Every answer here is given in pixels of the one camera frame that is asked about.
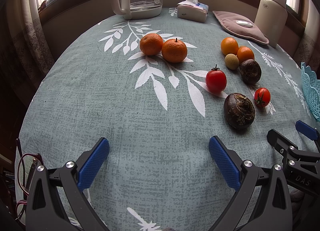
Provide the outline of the rough mandarin with stem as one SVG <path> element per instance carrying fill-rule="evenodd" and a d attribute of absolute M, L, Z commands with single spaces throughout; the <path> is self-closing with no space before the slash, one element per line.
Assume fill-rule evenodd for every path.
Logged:
<path fill-rule="evenodd" d="M 168 62 L 180 63 L 187 57 L 187 54 L 185 43 L 177 38 L 169 39 L 163 43 L 162 56 Z"/>

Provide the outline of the red cherry tomato large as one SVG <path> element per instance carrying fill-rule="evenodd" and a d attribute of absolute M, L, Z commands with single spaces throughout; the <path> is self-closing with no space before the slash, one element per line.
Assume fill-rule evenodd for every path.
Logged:
<path fill-rule="evenodd" d="M 212 93 L 220 93 L 226 88 L 226 75 L 217 65 L 207 73 L 206 85 Z"/>

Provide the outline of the pink heating pad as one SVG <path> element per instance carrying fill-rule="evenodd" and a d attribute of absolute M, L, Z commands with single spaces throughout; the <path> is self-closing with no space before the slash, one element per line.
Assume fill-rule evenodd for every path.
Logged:
<path fill-rule="evenodd" d="M 222 28 L 228 33 L 262 45 L 269 44 L 267 37 L 264 36 L 261 30 L 249 18 L 225 11 L 213 11 L 213 14 Z"/>

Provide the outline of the smooth orange kumquat large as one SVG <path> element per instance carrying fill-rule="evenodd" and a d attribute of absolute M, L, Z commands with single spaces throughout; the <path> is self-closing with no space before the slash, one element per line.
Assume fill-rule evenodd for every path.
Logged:
<path fill-rule="evenodd" d="M 237 55 L 238 49 L 238 42 L 234 38 L 226 37 L 221 41 L 221 52 L 224 56 L 228 54 Z"/>

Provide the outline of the red cherry tomato small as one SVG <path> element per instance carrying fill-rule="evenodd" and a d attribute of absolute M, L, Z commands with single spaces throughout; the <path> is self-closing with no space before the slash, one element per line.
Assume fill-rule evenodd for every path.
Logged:
<path fill-rule="evenodd" d="M 254 102 L 258 107 L 266 107 L 271 101 L 271 94 L 267 88 L 261 87 L 254 94 Z"/>

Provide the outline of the smooth orange kumquat small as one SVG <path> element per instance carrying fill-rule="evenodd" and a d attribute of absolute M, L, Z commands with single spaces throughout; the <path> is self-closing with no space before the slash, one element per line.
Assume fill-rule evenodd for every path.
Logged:
<path fill-rule="evenodd" d="M 254 59 L 254 53 L 253 51 L 246 46 L 240 46 L 237 54 L 236 54 L 238 60 L 239 60 L 239 64 L 243 63 L 244 61 L 248 60 L 248 59 Z"/>

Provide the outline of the cream thermos flask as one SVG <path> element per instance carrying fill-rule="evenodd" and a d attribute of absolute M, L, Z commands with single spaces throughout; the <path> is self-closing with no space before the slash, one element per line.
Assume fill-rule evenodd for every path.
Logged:
<path fill-rule="evenodd" d="M 260 0 L 254 23 L 276 47 L 287 20 L 286 0 Z"/>

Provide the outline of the left patterned curtain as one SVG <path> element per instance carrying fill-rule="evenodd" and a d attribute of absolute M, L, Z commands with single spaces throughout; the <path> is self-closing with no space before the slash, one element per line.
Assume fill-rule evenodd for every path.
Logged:
<path fill-rule="evenodd" d="M 44 36 L 36 0 L 12 0 L 7 6 L 10 34 L 28 78 L 38 88 L 55 63 Z"/>

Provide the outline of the light blue plastic basket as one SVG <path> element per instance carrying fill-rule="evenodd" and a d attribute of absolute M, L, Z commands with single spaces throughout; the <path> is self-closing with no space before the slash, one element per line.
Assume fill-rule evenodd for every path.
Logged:
<path fill-rule="evenodd" d="M 320 81 L 317 79 L 317 74 L 305 62 L 301 63 L 302 89 L 304 99 L 309 107 L 310 112 L 315 120 L 319 122 L 320 119 L 320 101 L 319 101 L 319 85 Z"/>

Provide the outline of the eyeglasses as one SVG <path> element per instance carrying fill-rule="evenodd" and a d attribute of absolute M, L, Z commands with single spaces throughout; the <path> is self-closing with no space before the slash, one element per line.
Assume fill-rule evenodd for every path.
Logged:
<path fill-rule="evenodd" d="M 23 153 L 20 139 L 16 139 L 17 150 L 20 160 L 17 166 L 17 185 L 22 191 L 22 199 L 17 202 L 16 213 L 17 220 L 25 225 L 27 199 L 29 196 L 29 189 L 34 178 L 35 171 L 38 166 L 43 165 L 42 156 L 39 153 Z"/>

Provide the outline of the patterned curtain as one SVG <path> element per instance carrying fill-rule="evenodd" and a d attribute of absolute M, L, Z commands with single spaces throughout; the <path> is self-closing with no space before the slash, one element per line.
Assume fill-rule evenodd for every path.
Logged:
<path fill-rule="evenodd" d="M 44 36 L 36 0 L 12 0 L 7 6 L 10 34 L 28 78 L 38 88 L 55 63 Z"/>
<path fill-rule="evenodd" d="M 309 0 L 306 27 L 293 59 L 299 67 L 305 62 L 319 73 L 319 12 L 312 0 Z"/>

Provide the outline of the grey-green leaf tablecloth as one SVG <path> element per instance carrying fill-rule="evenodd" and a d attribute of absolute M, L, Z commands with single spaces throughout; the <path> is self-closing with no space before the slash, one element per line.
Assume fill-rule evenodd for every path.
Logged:
<path fill-rule="evenodd" d="M 145 55 L 140 40 L 156 33 L 177 38 L 188 54 L 180 63 Z M 244 39 L 259 63 L 257 87 L 271 103 L 253 124 L 236 132 L 224 118 L 224 99 L 208 92 L 206 73 L 217 65 L 225 93 L 253 98 L 238 72 L 225 66 L 220 44 L 227 33 L 215 16 L 183 20 L 164 9 L 152 19 L 109 17 L 82 33 L 61 54 L 35 93 L 20 131 L 23 152 L 40 153 L 49 168 L 78 158 L 105 137 L 110 154 L 90 187 L 92 206 L 111 230 L 208 230 L 231 199 L 208 151 L 217 135 L 242 159 L 261 167 L 281 162 L 268 144 L 275 129 L 300 149 L 314 143 L 295 129 L 319 127 L 302 93 L 301 72 L 281 47 Z"/>

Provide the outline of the dark passion fruit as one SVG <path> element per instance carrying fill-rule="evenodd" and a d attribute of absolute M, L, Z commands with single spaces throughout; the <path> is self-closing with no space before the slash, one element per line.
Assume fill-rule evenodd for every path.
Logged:
<path fill-rule="evenodd" d="M 252 102 L 240 93 L 231 93 L 225 98 L 223 111 L 227 123 L 236 130 L 248 128 L 255 119 Z"/>
<path fill-rule="evenodd" d="M 240 66 L 241 78 L 247 85 L 254 85 L 261 78 L 261 67 L 254 59 L 243 61 Z"/>

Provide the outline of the tissue pack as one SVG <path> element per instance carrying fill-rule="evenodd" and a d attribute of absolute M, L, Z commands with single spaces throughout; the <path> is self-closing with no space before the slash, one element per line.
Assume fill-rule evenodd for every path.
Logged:
<path fill-rule="evenodd" d="M 185 0 L 177 4 L 177 16 L 181 19 L 205 23 L 209 6 L 198 0 Z"/>

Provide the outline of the tan longan fruit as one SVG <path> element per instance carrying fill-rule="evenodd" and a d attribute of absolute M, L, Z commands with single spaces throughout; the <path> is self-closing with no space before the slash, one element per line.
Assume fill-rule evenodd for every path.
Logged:
<path fill-rule="evenodd" d="M 237 58 L 236 55 L 230 53 L 225 56 L 225 65 L 230 69 L 230 70 L 237 70 L 239 67 L 239 59 Z"/>

